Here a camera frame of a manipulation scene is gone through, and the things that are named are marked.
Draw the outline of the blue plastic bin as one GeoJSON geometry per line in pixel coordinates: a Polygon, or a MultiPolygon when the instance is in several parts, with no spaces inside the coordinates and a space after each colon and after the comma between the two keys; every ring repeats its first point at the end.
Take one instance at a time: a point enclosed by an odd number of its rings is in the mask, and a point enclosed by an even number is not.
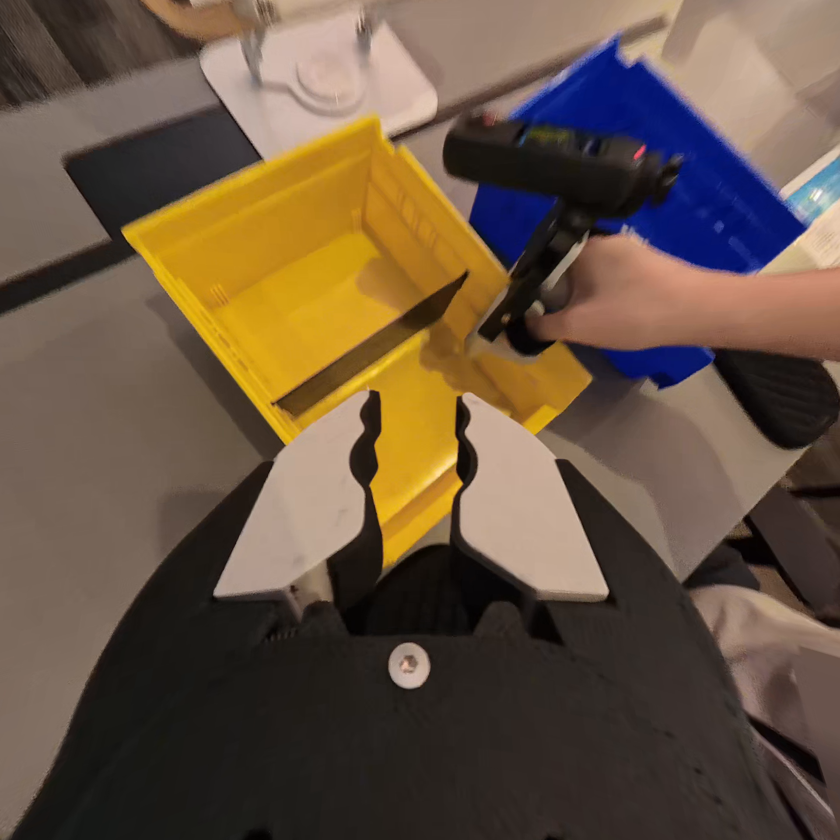
{"type": "MultiPolygon", "coordinates": [[[[511,113],[642,140],[683,165],[662,206],[646,205],[626,221],[599,220],[610,234],[635,235],[696,266],[757,273],[791,245],[805,226],[766,182],[678,92],[639,59],[628,63],[615,37],[564,69],[511,113]]],[[[505,267],[520,256],[553,199],[480,185],[469,222],[505,267]]],[[[662,347],[596,351],[593,373],[609,364],[619,375],[665,388],[713,361],[709,349],[662,347]]]]}

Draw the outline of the person's right hand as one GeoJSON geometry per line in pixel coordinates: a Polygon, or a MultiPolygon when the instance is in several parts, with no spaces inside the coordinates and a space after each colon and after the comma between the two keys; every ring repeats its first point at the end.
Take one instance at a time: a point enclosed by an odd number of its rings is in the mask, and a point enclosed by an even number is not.
{"type": "Polygon", "coordinates": [[[702,342],[703,269],[615,235],[591,238],[569,276],[564,307],[527,318],[534,339],[621,351],[702,342]]]}

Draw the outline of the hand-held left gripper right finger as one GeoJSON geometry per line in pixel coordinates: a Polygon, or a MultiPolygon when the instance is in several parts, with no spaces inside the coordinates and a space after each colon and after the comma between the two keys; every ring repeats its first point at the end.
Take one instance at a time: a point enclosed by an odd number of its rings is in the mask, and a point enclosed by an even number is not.
{"type": "Polygon", "coordinates": [[[468,392],[456,405],[450,542],[543,602],[604,602],[610,594],[552,451],[468,392]]]}

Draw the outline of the yellow plastic bin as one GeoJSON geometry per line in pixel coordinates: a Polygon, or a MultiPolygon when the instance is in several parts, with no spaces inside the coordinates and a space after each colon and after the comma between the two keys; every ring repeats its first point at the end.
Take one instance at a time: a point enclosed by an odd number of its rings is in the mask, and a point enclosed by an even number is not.
{"type": "Polygon", "coordinates": [[[252,165],[122,228],[278,438],[357,392],[381,397],[371,483],[393,565],[449,514],[456,399],[531,433],[592,382],[564,345],[468,355],[507,272],[374,117],[252,165]]]}

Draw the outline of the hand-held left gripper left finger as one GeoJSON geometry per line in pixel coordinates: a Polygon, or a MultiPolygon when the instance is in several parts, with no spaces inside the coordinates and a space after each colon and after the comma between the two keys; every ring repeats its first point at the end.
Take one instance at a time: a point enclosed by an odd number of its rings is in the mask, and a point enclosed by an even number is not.
{"type": "Polygon", "coordinates": [[[371,484],[382,432],[377,391],[357,392],[275,457],[216,583],[220,601],[293,611],[357,606],[375,588],[384,543],[371,484]]]}

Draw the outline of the printed paper sheet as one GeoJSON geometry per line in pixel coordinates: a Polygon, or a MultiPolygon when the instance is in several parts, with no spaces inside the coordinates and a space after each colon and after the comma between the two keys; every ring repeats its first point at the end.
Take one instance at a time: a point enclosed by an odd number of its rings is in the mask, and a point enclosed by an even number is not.
{"type": "Polygon", "coordinates": [[[839,146],[790,181],[781,191],[805,225],[804,233],[762,273],[791,274],[839,267],[839,146]]]}

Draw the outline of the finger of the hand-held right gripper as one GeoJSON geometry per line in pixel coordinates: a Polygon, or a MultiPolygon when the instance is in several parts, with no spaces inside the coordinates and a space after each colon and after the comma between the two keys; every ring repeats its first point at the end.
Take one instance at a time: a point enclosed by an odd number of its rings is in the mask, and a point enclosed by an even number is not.
{"type": "Polygon", "coordinates": [[[525,313],[526,305],[518,300],[518,283],[508,282],[468,333],[464,356],[473,360],[491,354],[505,361],[524,361],[526,356],[510,342],[507,329],[511,322],[521,321],[525,313]]]}

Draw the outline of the person's right forearm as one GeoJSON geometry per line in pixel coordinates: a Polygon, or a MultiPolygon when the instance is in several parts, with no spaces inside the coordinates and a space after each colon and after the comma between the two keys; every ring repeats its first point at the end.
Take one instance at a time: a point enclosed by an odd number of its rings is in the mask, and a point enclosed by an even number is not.
{"type": "Polygon", "coordinates": [[[693,343],[839,362],[839,268],[710,275],[689,314],[693,343]]]}

